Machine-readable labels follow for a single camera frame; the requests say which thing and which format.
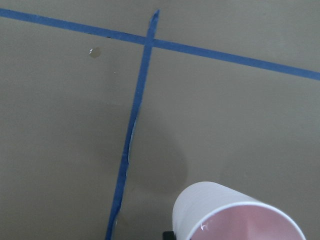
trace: blue tape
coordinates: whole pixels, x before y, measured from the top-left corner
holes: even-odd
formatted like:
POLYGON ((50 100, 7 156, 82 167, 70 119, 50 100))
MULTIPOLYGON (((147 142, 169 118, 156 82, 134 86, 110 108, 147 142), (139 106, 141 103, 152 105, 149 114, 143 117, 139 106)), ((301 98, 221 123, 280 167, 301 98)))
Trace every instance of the blue tape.
POLYGON ((159 12, 160 11, 157 10, 153 14, 153 16, 150 20, 148 32, 147 32, 145 42, 144 42, 144 49, 143 49, 143 55, 142 55, 142 60, 141 60, 141 65, 140 65, 140 71, 139 71, 139 76, 138 76, 138 80, 137 80, 137 84, 136 84, 136 88, 135 88, 135 94, 134 94, 129 124, 128 124, 127 132, 126 132, 126 137, 125 137, 125 142, 124 142, 124 147, 123 147, 123 152, 122 152, 122 158, 121 158, 120 168, 119 168, 119 172, 118 172, 118 178, 116 181, 116 186, 115 186, 113 202, 112 202, 112 207, 111 207, 111 212, 110 212, 109 223, 107 226, 105 240, 111 240, 111 238, 112 238, 112 233, 113 233, 113 228, 115 225, 116 217, 119 213, 119 210, 120 210, 121 204, 122 204, 122 198, 123 198, 126 179, 127 179, 127 170, 128 170, 128 166, 129 166, 129 154, 130 154, 131 142, 133 139, 133 135, 134 135, 135 127, 136 127, 136 122, 138 119, 138 114, 139 114, 142 99, 143 99, 149 63, 150 63, 152 48, 153 48, 153 44, 154 44, 154 38, 155 38, 157 24, 158 24, 158 20, 159 20, 159 12))
POLYGON ((171 51, 176 51, 185 54, 197 55, 201 57, 217 59, 221 61, 226 61, 235 64, 246 65, 250 67, 271 70, 279 73, 295 75, 303 78, 320 80, 320 72, 310 71, 298 67, 292 67, 287 65, 282 65, 278 63, 273 63, 269 61, 258 60, 250 57, 239 56, 234 54, 229 54, 221 51, 214 51, 205 48, 184 45, 175 42, 154 40, 154 47, 160 49, 166 49, 171 51))
MULTIPOLYGON (((29 13, 24 13, 19 11, 13 11, 13 10, 8 10, 3 8, 0 8, 0 17, 16 19, 16 20, 31 22, 36 24, 42 24, 46 26, 72 30, 80 33, 92 34, 92 35, 101 36, 101 37, 109 37, 112 39, 122 40, 122 41, 141 44, 141 45, 144 45, 146 40, 144 36, 129 34, 129 33, 120 32, 120 31, 114 31, 114 30, 104 29, 100 27, 64 21, 64 20, 58 20, 50 17, 44 17, 44 16, 39 16, 39 15, 34 15, 34 14, 29 14, 29 13)), ((226 62, 235 63, 235 64, 246 65, 246 66, 260 68, 260 69, 266 69, 270 71, 290 74, 290 75, 299 76, 299 77, 308 78, 308 79, 314 79, 318 81, 320 80, 320 72, 306 70, 298 67, 287 66, 287 65, 278 64, 278 63, 273 63, 269 61, 258 60, 258 59, 245 57, 245 56, 229 54, 229 53, 220 52, 220 51, 214 51, 214 50, 195 47, 195 46, 184 45, 184 44, 170 42, 170 41, 155 39, 154 47, 176 51, 180 53, 185 53, 185 54, 197 55, 197 56, 211 58, 211 59, 217 59, 217 60, 226 61, 226 62)))
POLYGON ((143 36, 129 34, 121 31, 104 29, 96 26, 89 26, 89 25, 74 23, 70 21, 54 19, 54 18, 45 17, 45 16, 24 13, 20 11, 13 11, 13 10, 0 8, 0 17, 46 25, 50 27, 66 29, 66 30, 76 31, 76 32, 85 33, 85 34, 92 34, 100 37, 107 37, 107 38, 122 40, 130 43, 135 43, 135 44, 143 45, 145 43, 145 37, 143 36))

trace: gray surface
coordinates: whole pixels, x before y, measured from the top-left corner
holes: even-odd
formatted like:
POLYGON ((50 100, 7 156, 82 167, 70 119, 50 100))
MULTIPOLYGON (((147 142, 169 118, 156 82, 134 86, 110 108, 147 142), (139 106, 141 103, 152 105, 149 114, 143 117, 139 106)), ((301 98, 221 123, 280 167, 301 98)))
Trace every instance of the gray surface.
MULTIPOLYGON (((1 8, 320 71, 317 0, 18 1, 1 8)), ((104 239, 142 46, 0 18, 0 238, 104 239), (99 47, 100 56, 89 55, 99 47)), ((115 240, 161 239, 214 181, 318 238, 315 80, 154 49, 115 240)))

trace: black object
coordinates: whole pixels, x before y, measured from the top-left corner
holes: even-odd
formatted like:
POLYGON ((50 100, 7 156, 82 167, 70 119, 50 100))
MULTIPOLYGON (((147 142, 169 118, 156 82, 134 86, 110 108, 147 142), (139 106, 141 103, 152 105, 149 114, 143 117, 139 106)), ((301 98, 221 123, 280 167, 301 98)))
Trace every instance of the black object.
POLYGON ((163 240, 176 240, 175 233, 173 231, 164 231, 162 233, 163 240))

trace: plastic cup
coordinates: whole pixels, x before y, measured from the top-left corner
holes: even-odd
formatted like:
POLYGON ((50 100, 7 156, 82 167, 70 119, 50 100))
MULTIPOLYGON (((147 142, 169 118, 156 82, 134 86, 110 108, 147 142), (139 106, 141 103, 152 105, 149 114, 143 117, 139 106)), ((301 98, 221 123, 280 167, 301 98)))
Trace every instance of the plastic cup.
POLYGON ((209 181, 178 196, 172 224, 176 240, 306 240, 281 210, 209 181))

